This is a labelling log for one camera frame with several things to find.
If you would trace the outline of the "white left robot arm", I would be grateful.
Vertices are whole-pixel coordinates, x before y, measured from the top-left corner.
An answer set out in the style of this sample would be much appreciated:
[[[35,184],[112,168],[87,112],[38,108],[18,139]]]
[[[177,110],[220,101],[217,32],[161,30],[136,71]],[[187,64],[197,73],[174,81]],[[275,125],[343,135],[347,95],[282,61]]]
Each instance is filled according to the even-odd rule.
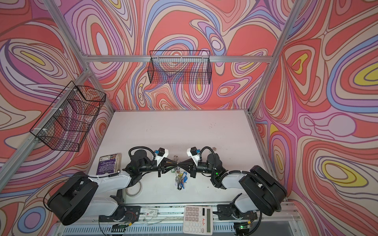
[[[43,198],[45,209],[65,226],[83,217],[95,216],[100,222],[133,222],[137,217],[127,210],[123,189],[136,185],[147,173],[157,172],[161,176],[177,167],[177,162],[168,159],[165,148],[152,150],[136,146],[128,151],[128,155],[130,162],[122,170],[95,177],[77,172],[58,183],[59,189],[51,197]]]

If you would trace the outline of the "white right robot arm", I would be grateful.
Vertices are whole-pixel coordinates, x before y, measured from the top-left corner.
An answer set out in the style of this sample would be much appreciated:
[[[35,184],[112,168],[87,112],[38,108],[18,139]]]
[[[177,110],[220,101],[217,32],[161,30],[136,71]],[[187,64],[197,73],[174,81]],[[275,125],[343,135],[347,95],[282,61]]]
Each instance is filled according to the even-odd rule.
[[[272,216],[281,212],[281,203],[287,196],[287,190],[261,166],[255,165],[249,171],[229,171],[217,153],[208,146],[187,150],[189,159],[178,163],[178,167],[187,171],[190,177],[208,174],[211,184],[218,189],[242,189],[244,192],[234,198],[230,204],[235,208],[234,216],[248,211],[260,211]]]

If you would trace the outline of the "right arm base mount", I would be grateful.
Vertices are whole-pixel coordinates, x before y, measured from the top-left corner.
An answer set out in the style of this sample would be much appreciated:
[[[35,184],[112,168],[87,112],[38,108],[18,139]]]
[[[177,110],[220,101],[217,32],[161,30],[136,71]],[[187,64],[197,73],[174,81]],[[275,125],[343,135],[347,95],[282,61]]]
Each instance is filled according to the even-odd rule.
[[[242,212],[236,206],[236,200],[241,197],[242,193],[238,194],[232,202],[229,204],[217,205],[217,211],[213,214],[218,217],[219,220],[243,220],[245,222],[236,222],[233,225],[235,236],[251,236],[260,226],[262,221],[262,213],[257,217],[256,211],[249,210]]]

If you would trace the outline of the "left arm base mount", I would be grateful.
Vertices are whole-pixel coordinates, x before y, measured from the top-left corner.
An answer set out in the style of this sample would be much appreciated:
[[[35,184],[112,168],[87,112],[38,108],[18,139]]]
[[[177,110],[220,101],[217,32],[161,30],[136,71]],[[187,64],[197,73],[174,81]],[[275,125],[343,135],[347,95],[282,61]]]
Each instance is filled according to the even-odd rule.
[[[123,195],[123,190],[118,190],[116,195],[110,196],[113,200],[116,201],[117,208],[112,214],[100,215],[98,217],[99,223],[116,223],[121,225],[126,223],[127,225],[134,224],[139,220],[141,206],[132,206],[125,203],[126,198]]]

